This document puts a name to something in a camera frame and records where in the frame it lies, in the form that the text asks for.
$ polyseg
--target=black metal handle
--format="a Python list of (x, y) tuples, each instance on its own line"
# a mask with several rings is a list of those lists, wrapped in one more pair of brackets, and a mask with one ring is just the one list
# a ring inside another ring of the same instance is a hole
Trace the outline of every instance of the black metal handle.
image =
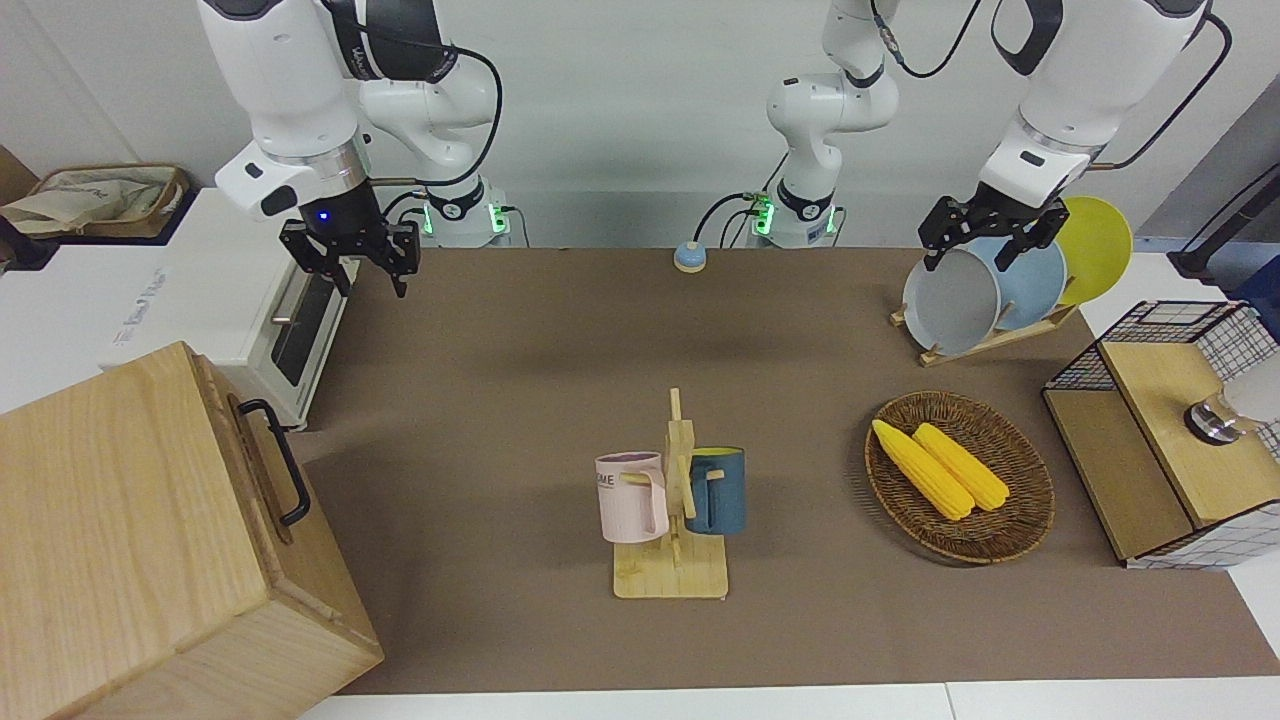
[(293, 451), (289, 450), (289, 441), (284, 438), (284, 428), (280, 427), (280, 419), (275, 416), (271, 404), (259, 397), (246, 400), (236, 406), (236, 411), (241, 415), (248, 415), (256, 410), (266, 414), (266, 425), (271, 429), (271, 434), (275, 436), (275, 443), (280, 446), (280, 455), (284, 456), (284, 466), (289, 469), (289, 479), (293, 480), (293, 489), (298, 491), (298, 503), (293, 510), (280, 515), (280, 524), (288, 528), (307, 516), (307, 512), (311, 510), (311, 493), (307, 492), (307, 484), (302, 480), (298, 461), (293, 459)]
[[(1014, 53), (1000, 44), (996, 37), (996, 17), (991, 18), (991, 40), (996, 44), (996, 50), (1020, 76), (1029, 76), (1044, 59), (1048, 46), (1057, 37), (1057, 31), (1062, 27), (1062, 0), (1023, 0), (1027, 10), (1032, 15), (1032, 32), (1023, 44), (1023, 49)], [(1000, 6), (996, 6), (996, 15)]]

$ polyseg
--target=label on oven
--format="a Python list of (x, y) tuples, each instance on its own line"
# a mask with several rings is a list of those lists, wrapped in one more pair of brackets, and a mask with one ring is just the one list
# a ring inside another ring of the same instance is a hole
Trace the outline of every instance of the label on oven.
[(165, 282), (168, 282), (169, 273), (169, 268), (156, 268), (155, 274), (151, 275), (151, 281), (147, 282), (147, 287), (142, 288), (138, 297), (133, 300), (133, 310), (129, 313), (129, 316), (120, 323), (120, 329), (116, 331), (115, 338), (111, 340), (113, 346), (124, 347), (133, 341), (133, 336), (142, 325), (142, 320), (145, 320), (147, 313), (151, 311), (151, 304), (155, 302), (156, 296), (160, 295)]

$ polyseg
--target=black cable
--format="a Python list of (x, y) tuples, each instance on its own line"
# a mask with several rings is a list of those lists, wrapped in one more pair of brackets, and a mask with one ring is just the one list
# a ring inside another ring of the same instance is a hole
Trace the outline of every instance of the black cable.
[(1235, 205), (1235, 202), (1240, 197), (1243, 197), (1245, 192), (1253, 190), (1260, 182), (1262, 182), (1263, 179), (1266, 179), (1267, 176), (1270, 176), (1271, 173), (1276, 172), (1277, 169), (1280, 169), (1280, 163), (1276, 163), (1274, 165), (1271, 165), (1270, 168), (1262, 170), (1262, 173), (1258, 177), (1253, 178), (1249, 182), (1249, 184), (1242, 187), (1239, 192), (1236, 192), (1235, 195), (1233, 195), (1230, 200), (1228, 200), (1221, 208), (1217, 209), (1217, 213), (1213, 213), (1212, 218), (1210, 218), (1208, 220), (1206, 220), (1204, 224), (1201, 225), (1201, 228), (1198, 231), (1196, 231), (1196, 234), (1193, 234), (1190, 237), (1190, 240), (1187, 241), (1187, 245), (1184, 245), (1183, 249), (1179, 252), (1187, 252), (1188, 250), (1190, 250), (1192, 243), (1194, 243), (1197, 240), (1199, 240), (1199, 236), (1203, 234), (1204, 231), (1207, 231), (1210, 228), (1210, 225), (1212, 225), (1213, 223), (1216, 223), (1217, 219), (1222, 217), (1222, 213), (1226, 213), (1228, 209), (1230, 209), (1233, 205)]
[[(773, 178), (778, 177), (778, 173), (782, 172), (782, 165), (786, 164), (787, 158), (790, 155), (791, 155), (790, 150), (782, 154), (782, 159), (778, 160), (778, 164), (773, 168), (773, 172), (769, 173), (769, 179), (764, 181), (764, 184), (760, 186), (760, 192), (768, 192), (769, 191), (769, 183), (773, 182)], [(756, 209), (754, 204), (751, 205), (751, 209), (753, 210)], [(737, 238), (742, 236), (742, 228), (746, 227), (748, 222), (749, 222), (749, 218), (742, 218), (742, 222), (737, 224), (737, 231), (733, 232), (733, 240), (728, 243), (730, 247), (733, 247), (735, 245), (737, 245)]]
[(394, 210), (396, 206), (399, 205), (401, 202), (408, 200), (410, 197), (417, 197), (417, 192), (419, 191), (416, 191), (416, 190), (411, 190), (408, 192), (402, 192), (402, 193), (397, 195), (396, 199), (392, 200), (390, 202), (388, 202), (387, 208), (383, 210), (383, 219), (385, 220), (387, 218), (389, 218), (390, 214), (392, 214), (392, 210)]
[(529, 220), (525, 219), (525, 211), (515, 205), (503, 205), (502, 211), (520, 215), (520, 232), (525, 234), (525, 247), (532, 247), (532, 245), (529, 243)]
[(471, 163), (471, 167), (467, 168), (461, 176), (456, 178), (447, 181), (428, 181), (421, 178), (413, 178), (413, 182), (416, 182), (422, 187), (444, 187), (449, 184), (457, 184), (471, 177), (476, 170), (479, 170), (485, 158), (489, 156), (489, 149), (493, 147), (494, 138), (498, 137), (498, 123), (502, 120), (502, 100), (503, 100), (502, 74), (498, 72), (498, 67), (493, 64), (493, 60), (467, 47), (458, 47), (457, 45), (440, 45), (439, 42), (425, 42), (421, 40), (413, 40), (410, 37), (399, 36), (388, 29), (367, 27), (365, 24), (361, 24), (356, 20), (352, 20), (339, 14), (338, 9), (333, 6), (333, 0), (320, 0), (320, 4), (324, 5), (324, 9), (329, 12), (329, 15), (333, 17), (335, 22), (339, 22), (353, 29), (364, 32), (365, 35), (370, 35), (372, 37), (381, 37), (383, 40), (399, 42), (401, 45), (410, 45), (412, 47), (426, 47), (429, 50), (440, 50), (444, 51), (445, 54), (457, 53), (463, 58), (471, 58), (474, 60), (480, 61), (481, 64), (484, 64), (485, 68), (489, 69), (489, 73), (493, 76), (493, 87), (494, 87), (493, 124), (489, 127), (489, 137), (485, 138), (484, 146), (480, 149), (480, 154), (476, 155), (475, 161)]
[(1225, 61), (1228, 54), (1231, 53), (1231, 29), (1226, 27), (1226, 23), (1222, 22), (1222, 18), (1215, 15), (1213, 13), (1206, 14), (1204, 22), (1216, 27), (1219, 32), (1222, 33), (1222, 50), (1217, 54), (1217, 59), (1213, 60), (1213, 64), (1208, 67), (1208, 70), (1204, 72), (1204, 76), (1201, 77), (1199, 82), (1196, 83), (1196, 87), (1193, 87), (1192, 91), (1187, 94), (1187, 97), (1183, 99), (1183, 101), (1178, 105), (1178, 108), (1175, 108), (1174, 111), (1167, 118), (1165, 118), (1165, 122), (1161, 123), (1158, 128), (1156, 128), (1156, 133), (1152, 135), (1149, 138), (1147, 138), (1147, 142), (1143, 142), (1142, 147), (1139, 147), (1133, 155), (1119, 163), (1093, 163), (1092, 165), (1088, 167), (1089, 170), (1123, 170), (1129, 165), (1132, 165), (1134, 160), (1142, 158), (1142, 155), (1147, 150), (1149, 150), (1151, 146), (1155, 145), (1157, 140), (1160, 140), (1160, 136), (1165, 135), (1165, 131), (1169, 129), (1169, 126), (1174, 124), (1174, 120), (1178, 119), (1178, 115), (1181, 115), (1183, 110), (1185, 110), (1187, 106), (1192, 104), (1192, 100), (1196, 99), (1201, 88), (1208, 85), (1208, 81), (1213, 77), (1213, 73), (1216, 73), (1217, 69), (1222, 67), (1222, 61)]
[(404, 218), (407, 218), (408, 215), (422, 215), (422, 217), (426, 217), (426, 210), (422, 209), (422, 208), (410, 208), (408, 210), (404, 210), (403, 213), (401, 213), (399, 218), (396, 218), (396, 224), (397, 225), (404, 224)]
[(721, 197), (719, 200), (717, 200), (714, 204), (712, 204), (710, 208), (707, 209), (707, 213), (703, 214), (703, 219), (698, 220), (698, 229), (694, 231), (694, 242), (698, 242), (698, 238), (701, 237), (703, 228), (707, 227), (707, 220), (712, 219), (712, 215), (716, 214), (716, 210), (719, 210), (721, 208), (723, 208), (724, 205), (727, 205), (727, 204), (730, 204), (730, 202), (732, 202), (735, 200), (746, 200), (746, 201), (749, 201), (749, 200), (754, 200), (754, 199), (755, 199), (754, 193), (750, 193), (750, 192), (736, 192), (733, 195), (726, 195), (724, 197)]
[(721, 229), (721, 243), (719, 243), (721, 250), (724, 249), (724, 240), (728, 237), (728, 227), (733, 224), (733, 218), (736, 218), (739, 215), (742, 215), (744, 217), (742, 218), (742, 224), (745, 225), (746, 224), (746, 215), (750, 215), (750, 214), (751, 214), (751, 209), (748, 208), (746, 210), (739, 210), (737, 213), (733, 213), (732, 215), (728, 217), (727, 220), (724, 220), (724, 228)]
[(845, 206), (841, 205), (832, 210), (832, 213), (840, 213), (840, 225), (836, 227), (836, 238), (831, 241), (831, 246), (835, 247), (840, 243), (840, 233), (845, 232), (845, 220), (849, 219), (849, 210), (845, 210)]
[(951, 44), (951, 50), (947, 50), (947, 56), (943, 58), (941, 63), (938, 63), (938, 67), (924, 73), (916, 72), (911, 69), (910, 65), (906, 64), (906, 58), (902, 56), (902, 50), (897, 45), (897, 37), (895, 37), (893, 31), (890, 29), (888, 22), (884, 20), (884, 15), (881, 15), (879, 9), (876, 8), (876, 0), (872, 0), (872, 18), (876, 20), (876, 27), (881, 29), (881, 40), (884, 41), (884, 47), (888, 50), (890, 55), (893, 56), (893, 60), (897, 61), (899, 67), (902, 68), (902, 70), (906, 72), (906, 74), (914, 78), (928, 79), (941, 73), (942, 68), (947, 67), (947, 64), (951, 63), (951, 58), (955, 56), (956, 50), (960, 47), (960, 42), (964, 40), (964, 36), (968, 35), (969, 32), (969, 26), (973, 24), (974, 15), (978, 14), (979, 5), (982, 5), (982, 0), (974, 0), (973, 6), (969, 8), (969, 14), (965, 17), (964, 24), (960, 26), (960, 32), (956, 33), (956, 40), (955, 42)]

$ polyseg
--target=brown tabletop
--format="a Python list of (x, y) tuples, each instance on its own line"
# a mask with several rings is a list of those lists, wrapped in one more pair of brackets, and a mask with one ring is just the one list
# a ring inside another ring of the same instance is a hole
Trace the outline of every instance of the brown tabletop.
[[(1039, 396), (1084, 323), (920, 368), (887, 322), (918, 256), (442, 250), (406, 300), (365, 268), (294, 438), (387, 652), (346, 692), (1280, 671), (1226, 574), (1117, 566)], [(660, 450), (673, 386), (700, 443), (746, 448), (749, 527), (727, 600), (616, 600), (591, 461)], [(1038, 550), (950, 568), (868, 507), (870, 416), (924, 388), (1041, 452)]]

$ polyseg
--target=corn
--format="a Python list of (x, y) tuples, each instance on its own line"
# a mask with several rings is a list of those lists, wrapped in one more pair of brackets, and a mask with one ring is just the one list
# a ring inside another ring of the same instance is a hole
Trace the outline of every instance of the corn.
[(872, 428), (897, 469), (943, 518), (960, 520), (973, 512), (974, 501), (969, 491), (914, 439), (883, 420), (872, 420)]
[(923, 423), (911, 437), (960, 480), (978, 507), (995, 510), (1009, 500), (1009, 486), (964, 446), (934, 425)]

